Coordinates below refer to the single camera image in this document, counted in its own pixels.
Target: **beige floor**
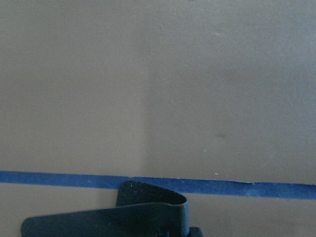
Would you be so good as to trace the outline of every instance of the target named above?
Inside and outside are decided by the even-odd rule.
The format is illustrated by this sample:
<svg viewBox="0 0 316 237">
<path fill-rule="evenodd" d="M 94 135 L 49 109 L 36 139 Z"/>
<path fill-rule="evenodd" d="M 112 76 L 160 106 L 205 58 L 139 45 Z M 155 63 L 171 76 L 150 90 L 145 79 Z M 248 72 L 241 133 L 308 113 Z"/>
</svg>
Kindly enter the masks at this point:
<svg viewBox="0 0 316 237">
<path fill-rule="evenodd" d="M 315 12 L 313 0 L 0 1 L 0 170 L 315 184 Z M 0 194 L 8 237 L 27 216 L 114 197 Z M 314 201 L 190 199 L 205 236 L 315 232 Z"/>
</svg>

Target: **blue tape strip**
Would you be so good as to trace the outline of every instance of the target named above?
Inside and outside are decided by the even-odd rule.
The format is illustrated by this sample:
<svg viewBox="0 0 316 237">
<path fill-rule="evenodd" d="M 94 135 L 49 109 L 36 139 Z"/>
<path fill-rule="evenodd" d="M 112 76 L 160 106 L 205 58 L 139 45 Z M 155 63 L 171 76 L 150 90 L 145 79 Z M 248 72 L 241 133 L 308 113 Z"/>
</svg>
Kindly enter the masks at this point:
<svg viewBox="0 0 316 237">
<path fill-rule="evenodd" d="M 117 189 L 127 180 L 142 181 L 181 193 L 316 199 L 316 185 L 305 184 L 0 171 L 0 183 L 13 184 Z"/>
</svg>

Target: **blue tape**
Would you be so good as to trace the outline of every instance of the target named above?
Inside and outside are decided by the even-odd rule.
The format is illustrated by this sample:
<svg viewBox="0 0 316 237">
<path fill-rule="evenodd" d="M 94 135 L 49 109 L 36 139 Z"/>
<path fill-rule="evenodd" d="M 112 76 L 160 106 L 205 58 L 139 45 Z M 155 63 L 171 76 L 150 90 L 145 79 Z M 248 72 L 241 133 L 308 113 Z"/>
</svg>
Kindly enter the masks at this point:
<svg viewBox="0 0 316 237">
<path fill-rule="evenodd" d="M 316 199 L 316 185 L 305 184 L 0 171 L 0 183 L 12 184 L 117 189 L 127 180 L 142 181 L 181 193 Z"/>
</svg>

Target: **folded black strap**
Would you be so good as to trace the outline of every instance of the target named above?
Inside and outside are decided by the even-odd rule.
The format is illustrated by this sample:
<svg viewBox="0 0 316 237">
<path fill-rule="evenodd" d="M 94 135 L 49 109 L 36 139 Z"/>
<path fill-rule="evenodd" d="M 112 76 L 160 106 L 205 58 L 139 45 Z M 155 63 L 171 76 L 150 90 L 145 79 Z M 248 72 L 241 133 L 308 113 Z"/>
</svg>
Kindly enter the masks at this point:
<svg viewBox="0 0 316 237">
<path fill-rule="evenodd" d="M 115 208 L 31 217 L 22 237 L 202 237 L 190 228 L 187 199 L 158 186 L 127 181 Z"/>
</svg>

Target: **black object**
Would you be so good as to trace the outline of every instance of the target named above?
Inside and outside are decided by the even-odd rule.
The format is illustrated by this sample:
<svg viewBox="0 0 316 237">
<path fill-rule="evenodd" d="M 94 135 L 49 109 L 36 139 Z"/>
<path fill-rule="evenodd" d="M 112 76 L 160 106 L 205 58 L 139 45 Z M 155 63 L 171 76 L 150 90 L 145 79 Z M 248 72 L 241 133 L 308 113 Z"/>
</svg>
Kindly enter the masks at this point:
<svg viewBox="0 0 316 237">
<path fill-rule="evenodd" d="M 22 237 L 202 237 L 189 226 L 187 199 L 158 186 L 127 181 L 115 208 L 31 217 Z"/>
</svg>

